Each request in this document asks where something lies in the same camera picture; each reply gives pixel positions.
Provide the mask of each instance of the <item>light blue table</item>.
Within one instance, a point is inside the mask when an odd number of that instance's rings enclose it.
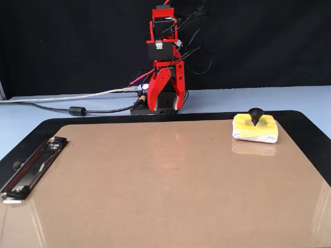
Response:
[[[47,102],[40,105],[66,109],[70,106],[82,106],[87,110],[111,110],[132,105],[136,96],[134,93],[108,94],[85,100]],[[242,112],[252,107],[266,111],[300,111],[331,138],[331,86],[194,90],[190,91],[190,96],[179,113]],[[108,115],[130,115],[130,111]],[[74,117],[32,106],[0,105],[0,159],[41,122],[52,118]]]

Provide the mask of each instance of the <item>red wire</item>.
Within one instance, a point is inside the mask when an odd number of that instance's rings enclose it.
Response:
[[[140,79],[142,79],[142,78],[144,78],[144,77],[150,75],[150,74],[153,73],[153,72],[154,72],[154,69],[153,69],[152,71],[149,71],[148,73],[146,73],[146,74],[144,74],[144,75],[141,75],[139,78],[137,78],[136,80],[132,81],[132,82],[130,83],[130,85],[132,85],[132,84],[134,84],[135,82],[139,81]]]

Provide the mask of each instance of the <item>white cable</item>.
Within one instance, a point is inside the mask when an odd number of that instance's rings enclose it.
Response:
[[[138,91],[138,86],[131,86],[131,87],[123,88],[123,89],[112,89],[112,90],[107,90],[107,91],[100,92],[100,93],[88,94],[88,95],[77,96],[77,97],[59,97],[59,98],[41,98],[41,99],[3,100],[3,101],[0,101],[0,103],[67,101],[67,100],[82,99],[82,98],[86,98],[86,97],[95,97],[95,96],[99,96],[99,95],[104,95],[104,94],[114,93],[114,92],[122,92],[122,91],[135,92],[135,91]]]

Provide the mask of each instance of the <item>red robotic gripper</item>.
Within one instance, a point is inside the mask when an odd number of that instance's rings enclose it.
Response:
[[[153,9],[153,21],[150,22],[150,30],[151,30],[151,40],[147,41],[147,44],[155,44],[156,40],[154,38],[153,32],[153,22],[155,18],[171,18],[174,23],[175,13],[173,8],[167,9]],[[166,38],[163,37],[163,43],[174,43],[178,42],[177,31],[173,32],[170,36]],[[176,97],[173,102],[173,108],[175,110],[180,110],[184,103],[184,95],[185,95],[185,76],[184,76],[184,62],[178,61],[181,57],[180,52],[177,52],[177,48],[173,45],[173,61],[164,61],[164,60],[155,60],[153,62],[153,66],[156,71],[154,71],[151,80],[149,82],[149,88],[147,93],[147,104],[148,108],[151,111],[155,111],[157,109],[158,96],[162,92],[163,88],[167,84],[167,82],[172,78],[173,87],[176,91]],[[171,70],[175,68],[175,77],[171,77]]]

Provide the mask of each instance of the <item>metal clip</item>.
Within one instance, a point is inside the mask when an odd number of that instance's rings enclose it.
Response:
[[[20,167],[14,165],[18,170],[0,190],[3,203],[23,202],[67,143],[66,138],[53,137],[44,141]]]

